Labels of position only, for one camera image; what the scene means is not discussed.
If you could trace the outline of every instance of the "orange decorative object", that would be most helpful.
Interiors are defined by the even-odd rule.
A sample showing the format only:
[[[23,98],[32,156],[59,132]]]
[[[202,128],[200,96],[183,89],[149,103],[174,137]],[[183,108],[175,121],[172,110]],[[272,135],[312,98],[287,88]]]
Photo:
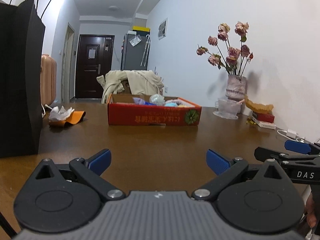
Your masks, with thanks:
[[[51,122],[49,121],[50,126],[55,127],[64,127],[66,123],[75,125],[83,120],[85,116],[85,111],[74,111],[68,119],[65,121],[59,121],[59,122]]]
[[[272,111],[273,105],[256,104],[249,100],[247,95],[244,96],[245,105],[252,111],[260,114],[268,114]]]

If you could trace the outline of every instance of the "red cardboard box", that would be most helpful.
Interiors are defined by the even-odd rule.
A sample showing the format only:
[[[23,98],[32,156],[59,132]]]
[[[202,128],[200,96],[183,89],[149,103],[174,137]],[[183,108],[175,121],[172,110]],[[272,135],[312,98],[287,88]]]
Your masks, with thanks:
[[[201,106],[183,98],[165,97],[165,100],[180,99],[188,107],[139,106],[133,98],[149,102],[150,96],[111,94],[108,98],[109,125],[169,125],[196,126],[199,124]]]
[[[252,116],[257,119],[258,121],[262,122],[271,122],[273,123],[275,121],[275,117],[272,114],[261,114],[261,113],[256,113],[252,112]]]

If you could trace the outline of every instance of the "human hand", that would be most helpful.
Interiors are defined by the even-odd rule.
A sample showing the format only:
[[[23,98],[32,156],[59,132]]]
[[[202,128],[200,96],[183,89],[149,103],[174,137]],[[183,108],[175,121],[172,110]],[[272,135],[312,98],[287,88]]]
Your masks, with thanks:
[[[312,198],[312,193],[309,195],[306,206],[305,206],[305,212],[307,212],[307,223],[310,226],[310,228],[314,228],[317,224],[317,218],[315,215],[315,202]]]

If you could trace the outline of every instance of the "red book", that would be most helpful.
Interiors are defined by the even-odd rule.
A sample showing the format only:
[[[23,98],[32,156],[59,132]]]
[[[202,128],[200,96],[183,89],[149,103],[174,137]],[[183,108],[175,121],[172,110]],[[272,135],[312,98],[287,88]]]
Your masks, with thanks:
[[[275,117],[272,114],[260,114],[256,112],[252,112],[252,116],[262,122],[271,122],[273,123],[275,120]]]

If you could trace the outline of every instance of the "white tissue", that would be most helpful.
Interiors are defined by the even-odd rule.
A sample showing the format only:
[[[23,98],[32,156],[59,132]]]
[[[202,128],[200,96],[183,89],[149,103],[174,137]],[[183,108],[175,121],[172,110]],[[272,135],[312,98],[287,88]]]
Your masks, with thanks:
[[[70,107],[67,111],[65,108],[62,106],[61,110],[59,111],[59,107],[55,106],[49,115],[49,120],[51,122],[59,122],[59,121],[65,121],[70,117],[70,115],[73,113],[74,109]]]

